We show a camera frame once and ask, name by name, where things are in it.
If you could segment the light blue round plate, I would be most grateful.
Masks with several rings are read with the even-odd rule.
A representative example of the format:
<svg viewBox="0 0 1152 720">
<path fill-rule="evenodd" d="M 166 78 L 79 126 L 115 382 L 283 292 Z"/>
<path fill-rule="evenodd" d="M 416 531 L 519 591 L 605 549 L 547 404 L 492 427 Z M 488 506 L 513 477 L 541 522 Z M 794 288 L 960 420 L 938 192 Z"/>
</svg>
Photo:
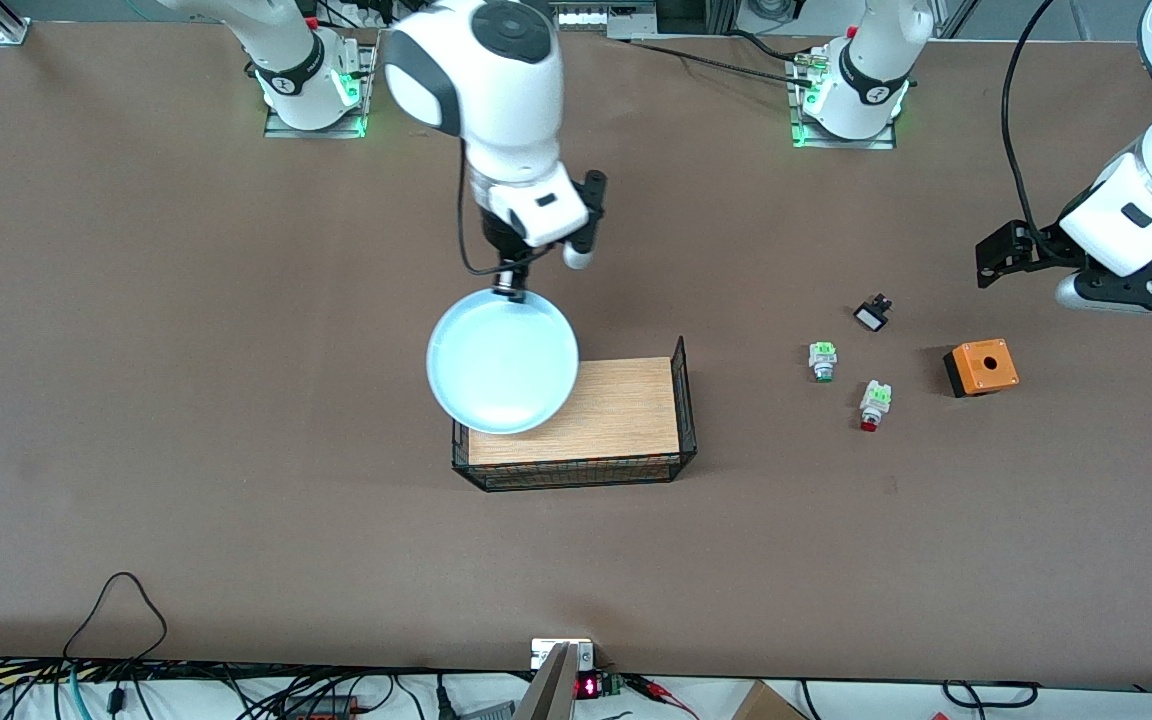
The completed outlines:
<svg viewBox="0 0 1152 720">
<path fill-rule="evenodd" d="M 463 427 L 511 435 L 539 427 L 571 396 L 579 342 L 539 293 L 518 302 L 468 293 L 435 323 L 426 350 L 431 392 Z"/>
</svg>

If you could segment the red push button switch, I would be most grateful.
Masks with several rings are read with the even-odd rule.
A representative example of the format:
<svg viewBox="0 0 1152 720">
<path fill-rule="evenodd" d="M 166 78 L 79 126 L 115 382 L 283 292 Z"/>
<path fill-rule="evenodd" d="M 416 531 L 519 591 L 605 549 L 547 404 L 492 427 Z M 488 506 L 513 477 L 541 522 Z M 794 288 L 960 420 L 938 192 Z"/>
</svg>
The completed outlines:
<svg viewBox="0 0 1152 720">
<path fill-rule="evenodd" d="M 869 381 L 858 406 L 861 430 L 869 433 L 876 432 L 879 424 L 882 423 L 884 416 L 890 414 L 890 384 L 879 382 L 877 379 Z"/>
</svg>

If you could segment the wooden board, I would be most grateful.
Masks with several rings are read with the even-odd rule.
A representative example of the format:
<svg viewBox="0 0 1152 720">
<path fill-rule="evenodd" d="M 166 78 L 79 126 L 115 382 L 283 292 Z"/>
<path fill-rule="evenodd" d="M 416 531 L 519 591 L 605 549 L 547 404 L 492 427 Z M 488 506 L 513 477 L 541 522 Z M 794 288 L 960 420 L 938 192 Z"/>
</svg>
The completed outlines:
<svg viewBox="0 0 1152 720">
<path fill-rule="evenodd" d="M 468 433 L 472 465 L 675 454 L 681 448 L 669 357 L 582 361 L 571 395 L 539 427 Z"/>
</svg>

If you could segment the white power strip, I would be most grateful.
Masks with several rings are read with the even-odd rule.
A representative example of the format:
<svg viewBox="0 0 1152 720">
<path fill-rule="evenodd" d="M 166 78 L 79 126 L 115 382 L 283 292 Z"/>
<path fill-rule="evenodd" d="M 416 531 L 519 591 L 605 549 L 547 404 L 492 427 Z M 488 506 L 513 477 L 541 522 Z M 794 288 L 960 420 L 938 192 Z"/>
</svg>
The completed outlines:
<svg viewBox="0 0 1152 720">
<path fill-rule="evenodd" d="M 559 31 L 634 40 L 658 32 L 654 0 L 548 0 Z"/>
</svg>

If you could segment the grey aluminium profile bar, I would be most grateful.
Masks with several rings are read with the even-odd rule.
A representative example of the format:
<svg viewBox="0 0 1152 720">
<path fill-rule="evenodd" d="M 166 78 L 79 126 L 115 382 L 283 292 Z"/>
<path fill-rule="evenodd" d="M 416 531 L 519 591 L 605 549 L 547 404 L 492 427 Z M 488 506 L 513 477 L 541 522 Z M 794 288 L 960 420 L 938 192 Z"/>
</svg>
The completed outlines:
<svg viewBox="0 0 1152 720">
<path fill-rule="evenodd" d="M 573 694 L 579 675 L 579 644 L 559 641 L 543 653 L 511 720 L 573 720 Z"/>
</svg>

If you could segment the brown cardboard box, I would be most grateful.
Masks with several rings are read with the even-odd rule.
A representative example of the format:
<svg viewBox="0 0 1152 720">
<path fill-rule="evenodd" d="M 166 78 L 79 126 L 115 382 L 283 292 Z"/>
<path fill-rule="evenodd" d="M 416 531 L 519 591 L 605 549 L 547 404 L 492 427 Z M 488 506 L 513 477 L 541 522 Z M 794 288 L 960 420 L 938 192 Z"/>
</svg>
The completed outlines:
<svg viewBox="0 0 1152 720">
<path fill-rule="evenodd" d="M 803 711 L 787 702 L 782 694 L 763 682 L 755 680 L 748 694 L 733 712 L 732 720 L 812 720 Z"/>
</svg>

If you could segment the black orange power strip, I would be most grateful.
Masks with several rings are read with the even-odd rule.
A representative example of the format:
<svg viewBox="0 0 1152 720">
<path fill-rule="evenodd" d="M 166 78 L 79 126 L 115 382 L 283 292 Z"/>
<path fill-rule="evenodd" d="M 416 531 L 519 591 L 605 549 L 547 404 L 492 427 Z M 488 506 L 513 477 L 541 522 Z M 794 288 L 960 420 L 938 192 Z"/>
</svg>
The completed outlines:
<svg viewBox="0 0 1152 720">
<path fill-rule="evenodd" d="M 361 714 L 351 694 L 298 694 L 285 700 L 275 720 L 355 720 Z"/>
</svg>

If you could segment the orange push button enclosure box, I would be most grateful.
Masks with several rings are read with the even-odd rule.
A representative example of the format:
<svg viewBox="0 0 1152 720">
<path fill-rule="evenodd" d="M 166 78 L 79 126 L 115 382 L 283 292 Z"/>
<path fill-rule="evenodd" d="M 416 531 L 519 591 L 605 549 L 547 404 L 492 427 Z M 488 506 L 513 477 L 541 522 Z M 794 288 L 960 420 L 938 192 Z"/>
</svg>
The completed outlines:
<svg viewBox="0 0 1152 720">
<path fill-rule="evenodd" d="M 1010 347 L 1002 338 L 952 347 L 943 365 L 954 397 L 980 397 L 1018 386 Z"/>
</svg>

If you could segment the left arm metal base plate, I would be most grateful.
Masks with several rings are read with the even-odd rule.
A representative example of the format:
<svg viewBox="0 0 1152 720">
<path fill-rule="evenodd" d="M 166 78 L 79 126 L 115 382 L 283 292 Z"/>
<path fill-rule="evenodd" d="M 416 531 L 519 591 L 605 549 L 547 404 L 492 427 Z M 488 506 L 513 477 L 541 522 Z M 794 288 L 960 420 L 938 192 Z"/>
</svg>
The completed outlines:
<svg viewBox="0 0 1152 720">
<path fill-rule="evenodd" d="M 849 83 L 841 55 L 844 38 L 787 61 L 791 141 L 796 147 L 886 150 L 896 145 L 893 128 L 910 90 L 909 78 Z M 795 81 L 805 82 L 804 86 Z"/>
</svg>

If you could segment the small silver metal bracket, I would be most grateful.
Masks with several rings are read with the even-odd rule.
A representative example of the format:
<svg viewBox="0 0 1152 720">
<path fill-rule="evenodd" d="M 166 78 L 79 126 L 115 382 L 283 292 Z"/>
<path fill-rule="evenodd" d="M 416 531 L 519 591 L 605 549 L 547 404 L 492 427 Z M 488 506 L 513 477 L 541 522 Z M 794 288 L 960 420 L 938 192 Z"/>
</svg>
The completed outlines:
<svg viewBox="0 0 1152 720">
<path fill-rule="evenodd" d="M 539 670 L 547 661 L 550 652 L 558 644 L 570 644 L 571 655 L 576 657 L 577 670 L 589 673 L 594 669 L 594 642 L 589 638 L 532 638 L 530 644 L 530 667 Z"/>
</svg>

